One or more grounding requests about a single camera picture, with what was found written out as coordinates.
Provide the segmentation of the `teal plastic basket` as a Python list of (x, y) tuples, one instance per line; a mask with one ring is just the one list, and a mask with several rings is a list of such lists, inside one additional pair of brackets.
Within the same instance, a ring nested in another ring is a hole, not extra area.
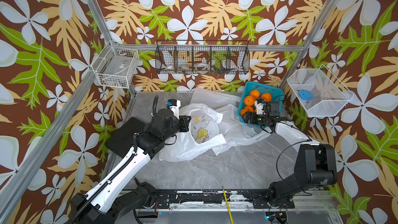
[(276, 123), (286, 121), (283, 116), (283, 91), (279, 88), (247, 82), (238, 107), (241, 122), (275, 130)]

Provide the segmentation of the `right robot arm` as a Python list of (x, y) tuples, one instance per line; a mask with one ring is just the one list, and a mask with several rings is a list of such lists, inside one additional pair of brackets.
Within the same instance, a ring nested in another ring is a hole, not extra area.
[(265, 200), (272, 207), (285, 205), (294, 195), (308, 189), (333, 185), (337, 182), (336, 156), (329, 144), (321, 144), (298, 129), (292, 121), (280, 115), (276, 102), (256, 103), (240, 111), (243, 122), (258, 125), (263, 131), (276, 133), (297, 148), (293, 174), (271, 183)]

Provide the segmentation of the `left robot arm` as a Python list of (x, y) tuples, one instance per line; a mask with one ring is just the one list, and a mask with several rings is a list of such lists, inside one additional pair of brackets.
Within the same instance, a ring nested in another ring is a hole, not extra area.
[(108, 142), (122, 157), (119, 164), (94, 188), (72, 198), (71, 224), (113, 224), (128, 212), (144, 206), (156, 191), (148, 183), (120, 196), (120, 192), (149, 161), (178, 133), (189, 131), (191, 116), (178, 116), (164, 108), (149, 123), (130, 118)]

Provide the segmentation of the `printed white plastic bag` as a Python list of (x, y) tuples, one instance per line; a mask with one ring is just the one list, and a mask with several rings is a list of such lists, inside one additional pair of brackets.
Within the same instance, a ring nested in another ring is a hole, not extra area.
[(168, 162), (189, 161), (204, 152), (226, 143), (218, 124), (223, 114), (205, 104), (193, 103), (179, 111), (183, 116), (191, 117), (188, 132), (179, 132), (176, 138), (167, 142), (174, 144), (165, 146), (159, 152), (159, 160)]

